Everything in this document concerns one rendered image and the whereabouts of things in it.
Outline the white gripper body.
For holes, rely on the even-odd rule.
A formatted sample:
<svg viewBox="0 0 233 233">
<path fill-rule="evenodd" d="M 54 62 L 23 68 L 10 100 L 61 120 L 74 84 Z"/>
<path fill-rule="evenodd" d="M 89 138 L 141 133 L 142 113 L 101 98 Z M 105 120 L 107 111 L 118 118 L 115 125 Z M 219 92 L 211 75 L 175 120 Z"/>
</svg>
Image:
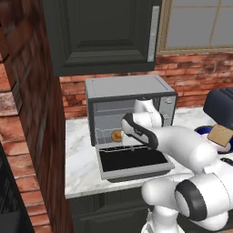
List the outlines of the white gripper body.
<svg viewBox="0 0 233 233">
<path fill-rule="evenodd" d="M 133 137 L 129 137 L 125 133 L 122 133 L 122 145 L 123 146 L 133 146 L 134 144 L 135 144 L 135 140 Z"/>
</svg>

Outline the round golden bread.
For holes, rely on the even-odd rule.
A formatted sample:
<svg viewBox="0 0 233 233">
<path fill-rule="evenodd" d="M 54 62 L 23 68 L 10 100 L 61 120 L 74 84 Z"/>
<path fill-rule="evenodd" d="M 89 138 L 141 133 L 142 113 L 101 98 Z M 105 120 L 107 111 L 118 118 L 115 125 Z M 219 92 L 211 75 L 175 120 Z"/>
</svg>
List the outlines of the round golden bread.
<svg viewBox="0 0 233 233">
<path fill-rule="evenodd" d="M 115 130 L 111 134 L 111 138 L 114 142 L 121 142 L 122 141 L 122 131 L 121 130 Z"/>
</svg>

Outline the grey toaster oven door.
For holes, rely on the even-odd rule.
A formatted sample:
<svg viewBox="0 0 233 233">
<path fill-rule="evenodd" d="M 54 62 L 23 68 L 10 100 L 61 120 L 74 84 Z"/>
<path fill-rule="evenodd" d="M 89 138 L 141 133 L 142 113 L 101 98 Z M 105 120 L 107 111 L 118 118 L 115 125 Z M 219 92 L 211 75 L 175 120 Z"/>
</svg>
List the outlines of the grey toaster oven door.
<svg viewBox="0 0 233 233">
<path fill-rule="evenodd" d="M 175 168 L 167 155 L 142 145 L 96 147 L 96 156 L 101 179 L 110 182 L 163 176 Z"/>
</svg>

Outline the grey toaster oven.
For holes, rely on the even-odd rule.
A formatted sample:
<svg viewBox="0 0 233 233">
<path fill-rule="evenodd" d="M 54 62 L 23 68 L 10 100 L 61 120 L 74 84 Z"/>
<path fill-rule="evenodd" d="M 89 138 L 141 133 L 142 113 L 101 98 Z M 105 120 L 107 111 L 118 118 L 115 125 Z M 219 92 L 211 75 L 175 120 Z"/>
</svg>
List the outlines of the grey toaster oven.
<svg viewBox="0 0 233 233">
<path fill-rule="evenodd" d="M 115 76 L 86 80 L 87 119 L 91 145 L 111 143 L 111 133 L 121 128 L 121 119 L 133 113 L 136 100 L 152 99 L 165 126 L 173 124 L 177 92 L 159 75 Z"/>
</svg>

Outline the blue bowl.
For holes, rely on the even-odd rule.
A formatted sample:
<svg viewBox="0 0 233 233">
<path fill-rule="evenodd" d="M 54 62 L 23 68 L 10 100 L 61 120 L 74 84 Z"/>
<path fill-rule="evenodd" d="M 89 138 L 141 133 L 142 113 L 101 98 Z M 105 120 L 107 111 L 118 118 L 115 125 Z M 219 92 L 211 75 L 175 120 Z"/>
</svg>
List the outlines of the blue bowl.
<svg viewBox="0 0 233 233">
<path fill-rule="evenodd" d="M 211 131 L 211 129 L 212 126 L 202 126 L 202 127 L 197 127 L 195 131 L 198 132 L 200 135 L 207 136 L 208 133 Z M 219 154 L 227 154 L 232 152 L 233 152 L 233 137 L 230 139 L 226 147 L 222 147 L 221 145 L 218 145 Z"/>
</svg>

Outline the tan bread slice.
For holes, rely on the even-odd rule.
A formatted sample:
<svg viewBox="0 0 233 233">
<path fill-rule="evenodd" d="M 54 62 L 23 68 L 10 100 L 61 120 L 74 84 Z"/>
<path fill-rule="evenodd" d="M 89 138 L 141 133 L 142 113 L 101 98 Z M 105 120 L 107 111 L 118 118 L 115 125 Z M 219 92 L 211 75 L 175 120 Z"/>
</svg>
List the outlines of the tan bread slice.
<svg viewBox="0 0 233 233">
<path fill-rule="evenodd" d="M 208 134 L 208 139 L 218 145 L 225 147 L 233 137 L 233 130 L 215 124 Z"/>
</svg>

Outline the dark blue toaster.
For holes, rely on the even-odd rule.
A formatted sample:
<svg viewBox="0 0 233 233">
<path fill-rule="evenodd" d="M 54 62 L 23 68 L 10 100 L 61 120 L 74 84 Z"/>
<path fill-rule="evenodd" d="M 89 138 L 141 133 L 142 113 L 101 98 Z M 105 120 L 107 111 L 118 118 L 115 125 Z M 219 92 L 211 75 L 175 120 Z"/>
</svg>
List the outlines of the dark blue toaster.
<svg viewBox="0 0 233 233">
<path fill-rule="evenodd" d="M 219 125 L 233 130 L 233 87 L 210 90 L 203 110 Z"/>
</svg>

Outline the dark lower cupboard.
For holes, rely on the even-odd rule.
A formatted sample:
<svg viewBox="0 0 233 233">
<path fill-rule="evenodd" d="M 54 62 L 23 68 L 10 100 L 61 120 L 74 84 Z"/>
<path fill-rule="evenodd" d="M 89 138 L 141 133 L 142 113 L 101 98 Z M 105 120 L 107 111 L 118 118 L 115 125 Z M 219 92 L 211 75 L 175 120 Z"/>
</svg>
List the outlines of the dark lower cupboard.
<svg viewBox="0 0 233 233">
<path fill-rule="evenodd" d="M 152 209 L 135 187 L 68 200 L 74 233 L 140 233 Z"/>
</svg>

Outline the dark upper cupboard door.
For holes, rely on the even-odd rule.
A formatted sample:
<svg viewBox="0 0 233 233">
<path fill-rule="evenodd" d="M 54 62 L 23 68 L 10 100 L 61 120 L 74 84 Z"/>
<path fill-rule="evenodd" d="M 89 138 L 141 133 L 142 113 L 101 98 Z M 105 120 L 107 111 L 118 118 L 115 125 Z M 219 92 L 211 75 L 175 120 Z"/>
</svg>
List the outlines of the dark upper cupboard door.
<svg viewBox="0 0 233 233">
<path fill-rule="evenodd" d="M 151 71 L 162 0 L 42 0 L 55 76 Z"/>
</svg>

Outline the black appliance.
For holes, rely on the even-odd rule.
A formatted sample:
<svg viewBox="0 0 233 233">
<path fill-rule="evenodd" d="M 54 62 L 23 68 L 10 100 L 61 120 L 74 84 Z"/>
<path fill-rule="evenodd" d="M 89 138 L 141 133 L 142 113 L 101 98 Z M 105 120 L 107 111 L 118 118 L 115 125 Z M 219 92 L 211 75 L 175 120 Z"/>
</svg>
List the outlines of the black appliance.
<svg viewBox="0 0 233 233">
<path fill-rule="evenodd" d="M 35 233 L 1 143 L 0 233 Z"/>
</svg>

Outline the beige framed window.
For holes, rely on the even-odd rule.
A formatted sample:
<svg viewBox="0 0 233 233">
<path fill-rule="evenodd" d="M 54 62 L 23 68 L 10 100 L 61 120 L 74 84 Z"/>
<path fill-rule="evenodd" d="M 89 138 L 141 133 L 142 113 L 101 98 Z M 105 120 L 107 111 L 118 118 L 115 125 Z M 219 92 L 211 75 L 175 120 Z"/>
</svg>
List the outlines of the beige framed window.
<svg viewBox="0 0 233 233">
<path fill-rule="evenodd" d="M 163 0 L 159 54 L 233 51 L 233 0 Z"/>
</svg>

